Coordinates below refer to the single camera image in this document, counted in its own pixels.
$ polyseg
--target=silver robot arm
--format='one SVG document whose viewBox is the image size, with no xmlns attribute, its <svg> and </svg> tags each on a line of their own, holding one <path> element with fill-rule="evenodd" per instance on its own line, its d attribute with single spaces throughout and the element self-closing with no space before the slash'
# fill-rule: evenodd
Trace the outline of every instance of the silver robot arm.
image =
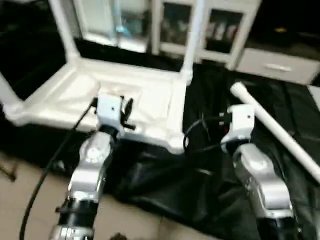
<svg viewBox="0 0 320 240">
<path fill-rule="evenodd" d="M 81 146 L 79 163 L 68 185 L 65 200 L 56 209 L 58 224 L 51 231 L 50 240 L 93 240 L 94 221 L 106 182 L 106 170 L 112 161 L 114 145 L 124 134 L 124 126 L 134 128 L 125 121 L 131 106 L 122 110 L 123 98 L 100 95 L 96 114 L 98 131 Z"/>
<path fill-rule="evenodd" d="M 250 143 L 255 111 L 249 104 L 233 105 L 229 132 L 221 148 L 233 158 L 235 173 L 246 190 L 262 240 L 297 240 L 298 229 L 285 182 L 271 159 Z"/>
</svg>

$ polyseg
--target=drawer handle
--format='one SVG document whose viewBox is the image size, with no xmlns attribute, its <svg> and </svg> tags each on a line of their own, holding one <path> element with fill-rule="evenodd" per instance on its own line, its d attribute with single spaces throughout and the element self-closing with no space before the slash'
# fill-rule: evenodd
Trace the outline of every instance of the drawer handle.
<svg viewBox="0 0 320 240">
<path fill-rule="evenodd" d="M 267 69 L 272 69 L 272 70 L 278 70 L 282 72 L 291 72 L 292 68 L 289 66 L 281 66 L 278 64 L 273 64 L 273 63 L 266 63 L 264 64 L 264 67 Z"/>
</svg>

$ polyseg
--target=black cable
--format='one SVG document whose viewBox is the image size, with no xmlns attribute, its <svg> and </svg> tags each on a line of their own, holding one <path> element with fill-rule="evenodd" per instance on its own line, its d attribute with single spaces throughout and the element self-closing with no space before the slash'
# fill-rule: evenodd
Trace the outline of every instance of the black cable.
<svg viewBox="0 0 320 240">
<path fill-rule="evenodd" d="M 65 145 L 67 144 L 67 142 L 70 140 L 70 138 L 72 137 L 72 135 L 74 134 L 74 132 L 76 131 L 77 127 L 79 126 L 80 122 L 82 121 L 82 119 L 86 116 L 86 114 L 89 112 L 90 108 L 92 106 L 92 102 L 90 103 L 90 105 L 87 107 L 87 109 L 83 112 L 83 114 L 81 115 L 81 117 L 78 119 L 78 121 L 76 122 L 76 124 L 72 127 L 72 129 L 70 131 L 67 132 L 64 140 L 62 141 L 62 143 L 60 144 L 59 148 L 55 151 L 55 153 L 53 154 L 53 156 L 51 157 L 51 159 L 49 160 L 48 164 L 46 165 L 46 167 L 43 169 L 42 175 L 37 183 L 37 185 L 35 186 L 33 193 L 31 195 L 31 198 L 29 200 L 29 203 L 25 209 L 24 212 L 24 216 L 22 219 L 22 223 L 21 223 L 21 227 L 20 227 L 20 234 L 19 234 L 19 240 L 24 240 L 25 239 L 25 232 L 26 232 L 26 226 L 27 226 L 27 222 L 28 222 L 28 218 L 31 212 L 31 208 L 34 205 L 34 202 L 36 200 L 36 197 L 39 193 L 39 190 L 42 186 L 42 184 L 44 183 L 53 163 L 55 162 L 57 156 L 60 154 L 60 152 L 63 150 L 63 148 L 65 147 Z"/>
<path fill-rule="evenodd" d="M 203 148 L 198 148 L 198 149 L 190 151 L 189 149 L 187 149 L 187 143 L 186 142 L 187 142 L 187 138 L 190 135 L 190 132 L 195 127 L 197 127 L 199 124 L 202 124 L 205 121 L 221 121 L 221 120 L 222 119 L 219 116 L 209 116 L 209 117 L 204 117 L 204 118 L 198 119 L 194 123 L 192 123 L 190 125 L 190 127 L 185 131 L 185 134 L 184 134 L 183 143 L 182 143 L 184 152 L 185 153 L 204 153 L 204 152 L 210 151 L 212 149 L 218 148 L 220 146 L 220 143 L 216 143 L 216 144 L 213 144 L 213 145 L 205 146 Z"/>
</svg>

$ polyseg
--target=tiled floor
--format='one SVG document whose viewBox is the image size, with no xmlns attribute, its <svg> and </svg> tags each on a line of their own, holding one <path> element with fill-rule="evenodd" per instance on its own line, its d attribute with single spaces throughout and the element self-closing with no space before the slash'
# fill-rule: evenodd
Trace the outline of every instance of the tiled floor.
<svg viewBox="0 0 320 240">
<path fill-rule="evenodd" d="M 22 217 L 41 169 L 0 153 L 0 165 L 10 169 L 16 162 L 17 180 L 9 182 L 0 174 L 1 239 L 18 240 Z M 46 240 L 57 222 L 55 208 L 64 200 L 68 179 L 49 175 L 45 180 L 28 221 L 25 239 Z M 192 228 L 145 212 L 104 196 L 95 220 L 95 240 L 108 240 L 115 233 L 130 240 L 214 240 Z"/>
</svg>

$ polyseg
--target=black cloth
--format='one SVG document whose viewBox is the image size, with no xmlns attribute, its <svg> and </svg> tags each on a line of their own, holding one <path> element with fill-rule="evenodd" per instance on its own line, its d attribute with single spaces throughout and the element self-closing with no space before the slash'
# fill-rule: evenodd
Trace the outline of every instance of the black cloth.
<svg viewBox="0 0 320 240">
<path fill-rule="evenodd" d="M 6 3 L 6 11 L 2 8 L 0 13 L 0 70 L 22 99 L 32 94 L 65 62 L 52 14 L 48 8 L 39 6 L 39 2 L 42 1 L 24 5 L 21 11 L 12 7 L 13 3 Z M 32 27 L 34 21 L 28 16 L 37 19 L 37 25 Z M 15 28 L 8 29 L 6 23 L 14 23 Z M 165 57 L 101 46 L 81 39 L 76 43 L 86 58 L 169 71 L 178 71 L 181 66 L 181 62 Z M 216 116 L 228 106 L 239 103 L 229 93 L 230 85 L 238 79 L 320 163 L 319 113 L 305 86 L 237 74 L 212 64 L 196 64 L 192 83 L 186 90 L 183 129 L 186 130 L 202 114 Z M 207 125 L 208 132 L 199 127 L 190 134 L 190 148 L 215 144 L 225 134 L 216 122 Z M 2 133 L 9 136 L 3 145 L 1 143 L 1 148 L 10 149 L 11 153 L 41 167 L 65 134 L 61 129 L 37 125 L 17 128 L 3 119 L 0 126 Z M 76 166 L 80 145 L 87 137 L 87 134 L 78 133 L 59 156 L 66 174 L 70 175 Z M 256 121 L 252 141 L 270 156 L 276 171 L 286 181 L 303 239 L 315 240 L 319 222 L 319 185 L 259 121 Z M 41 150 L 37 155 L 35 146 Z M 235 176 L 232 160 L 218 148 L 198 155 L 176 156 L 160 147 L 123 141 L 107 177 L 106 192 L 120 201 L 168 216 L 221 239 L 260 239 L 255 217 L 245 190 Z"/>
</svg>

